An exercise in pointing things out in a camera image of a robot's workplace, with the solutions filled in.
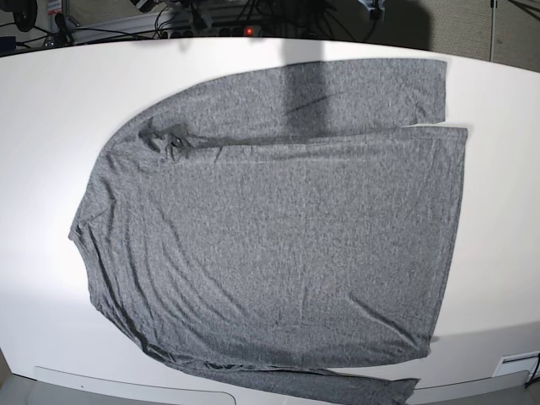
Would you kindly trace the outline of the grey long-sleeve T-shirt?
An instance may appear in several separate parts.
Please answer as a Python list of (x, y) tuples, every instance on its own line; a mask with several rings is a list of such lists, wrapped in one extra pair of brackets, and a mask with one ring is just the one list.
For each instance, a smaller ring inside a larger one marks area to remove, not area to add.
[(69, 237), (92, 305), (188, 375), (337, 404), (417, 380), (451, 267), (467, 130), (446, 64), (306, 62), (140, 112), (95, 162)]

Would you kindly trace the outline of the black power strip red light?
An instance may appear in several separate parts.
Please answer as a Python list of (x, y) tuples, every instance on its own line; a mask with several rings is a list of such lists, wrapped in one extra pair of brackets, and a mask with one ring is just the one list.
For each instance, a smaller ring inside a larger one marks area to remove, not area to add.
[(176, 29), (163, 30), (159, 39), (194, 38), (194, 37), (256, 37), (261, 36), (262, 27), (260, 25), (248, 26), (223, 26), (195, 30), (194, 28), (181, 27)]

